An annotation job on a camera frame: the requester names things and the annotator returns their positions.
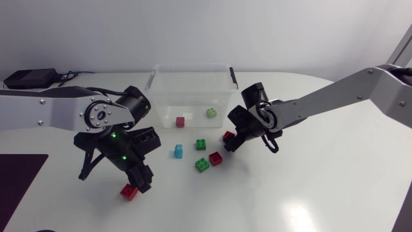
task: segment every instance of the green block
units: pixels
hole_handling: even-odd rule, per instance
[[[206,140],[196,139],[196,150],[206,150]]]
[[[213,117],[216,117],[218,112],[214,108],[210,108],[206,110],[206,114],[207,114],[207,117],[211,119]]]
[[[204,158],[201,158],[200,160],[196,161],[194,165],[198,168],[198,170],[201,173],[209,168],[209,163]]]

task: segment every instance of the lego brick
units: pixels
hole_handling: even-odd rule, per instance
[[[233,134],[228,134],[226,137],[223,138],[223,141],[225,142],[225,144],[229,143],[232,139],[234,139],[234,135]]]
[[[185,118],[184,117],[177,117],[176,118],[176,126],[182,128],[185,126]]]
[[[206,169],[209,168],[209,163],[204,158],[201,158],[200,160],[196,161],[194,165],[198,168],[200,173],[204,172]]]
[[[213,166],[216,166],[223,161],[223,158],[221,157],[219,152],[215,152],[209,155],[209,160],[211,161]]]
[[[123,188],[123,190],[120,192],[120,194],[128,199],[128,200],[133,200],[133,198],[135,197],[135,195],[137,194],[138,189],[134,188],[132,185],[130,184],[126,184]]]
[[[183,157],[183,146],[181,144],[177,144],[174,148],[174,156],[177,159],[181,159]]]
[[[213,117],[216,117],[218,112],[214,108],[210,108],[206,110],[206,114],[207,114],[207,117],[211,119]]]
[[[226,131],[226,133],[223,135],[223,140],[225,140],[229,135],[234,135],[234,134],[230,131]]]
[[[206,150],[206,140],[205,139],[196,140],[196,150]]]

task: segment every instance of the red block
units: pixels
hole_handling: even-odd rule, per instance
[[[134,188],[130,184],[126,184],[120,194],[126,199],[133,200],[133,197],[137,194],[138,189]]]
[[[226,139],[229,135],[234,135],[234,134],[230,131],[226,131],[226,133],[223,136],[223,139]]]
[[[209,160],[213,166],[216,166],[223,161],[223,158],[220,156],[219,152],[215,152],[209,155]]]
[[[185,126],[185,118],[184,117],[177,117],[176,118],[176,126],[177,127],[184,127]]]

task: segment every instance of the blue block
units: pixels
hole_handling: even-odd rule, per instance
[[[181,144],[177,144],[174,148],[174,155],[177,159],[181,159],[183,157],[183,146]]]

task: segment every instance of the clear plastic bin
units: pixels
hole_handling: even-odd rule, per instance
[[[145,94],[165,128],[175,128],[177,117],[185,117],[185,127],[220,128],[237,89],[229,64],[158,64]],[[210,108],[218,112],[211,119]]]

